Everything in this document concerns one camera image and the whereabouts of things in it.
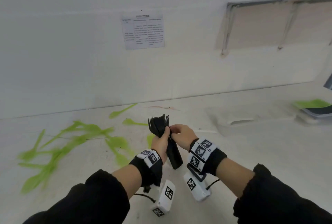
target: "bundle of forks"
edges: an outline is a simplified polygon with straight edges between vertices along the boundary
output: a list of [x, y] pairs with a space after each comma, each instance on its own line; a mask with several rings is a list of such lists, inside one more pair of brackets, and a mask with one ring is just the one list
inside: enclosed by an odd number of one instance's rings
[[[165, 114], [163, 114], [160, 117], [150, 117], [148, 119], [148, 124], [151, 133], [155, 134], [157, 137], [160, 138], [164, 134], [165, 127], [169, 126], [169, 115], [166, 117]], [[170, 131], [166, 153], [169, 158], [169, 161], [171, 162], [173, 169], [177, 169], [183, 164], [183, 160], [180, 155], [177, 144], [172, 139], [171, 135], [172, 132]]]

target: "left hand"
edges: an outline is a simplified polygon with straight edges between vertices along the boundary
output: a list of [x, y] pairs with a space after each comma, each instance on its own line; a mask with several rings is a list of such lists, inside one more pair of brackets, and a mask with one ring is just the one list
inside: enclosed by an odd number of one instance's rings
[[164, 134], [161, 136], [161, 138], [155, 136], [152, 139], [151, 149], [154, 149], [158, 152], [159, 156], [161, 157], [163, 164], [167, 160], [167, 145], [168, 145], [168, 137], [169, 137], [169, 127], [165, 128]]

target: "black sleeve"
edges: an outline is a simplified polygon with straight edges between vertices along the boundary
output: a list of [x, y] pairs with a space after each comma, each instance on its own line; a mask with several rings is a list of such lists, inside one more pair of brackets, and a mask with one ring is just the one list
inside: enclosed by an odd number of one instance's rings
[[68, 195], [23, 224], [122, 223], [129, 211], [127, 193], [111, 174], [99, 170], [85, 184], [77, 184]]
[[272, 176], [263, 165], [254, 168], [240, 199], [234, 204], [238, 223], [332, 223], [332, 215]]

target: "black cable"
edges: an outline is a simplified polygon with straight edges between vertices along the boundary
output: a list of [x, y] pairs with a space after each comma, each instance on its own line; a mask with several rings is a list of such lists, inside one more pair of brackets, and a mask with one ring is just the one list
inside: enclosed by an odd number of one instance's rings
[[153, 203], [156, 203], [156, 201], [155, 201], [154, 199], [152, 199], [150, 196], [147, 196], [147, 195], [145, 195], [145, 194], [135, 193], [134, 195], [139, 195], [139, 196], [147, 197], [147, 198], [149, 198]]
[[216, 180], [216, 181], [212, 182], [211, 185], [209, 185], [209, 186], [206, 188], [206, 190], [209, 190], [210, 187], [211, 187], [214, 183], [216, 183], [216, 182], [218, 182], [218, 181], [220, 181], [220, 180]]

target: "printed notice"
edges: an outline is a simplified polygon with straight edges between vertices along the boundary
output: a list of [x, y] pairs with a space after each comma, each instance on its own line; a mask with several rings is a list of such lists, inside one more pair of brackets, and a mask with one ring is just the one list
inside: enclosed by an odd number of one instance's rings
[[126, 49], [165, 46], [162, 14], [123, 15], [122, 32]]

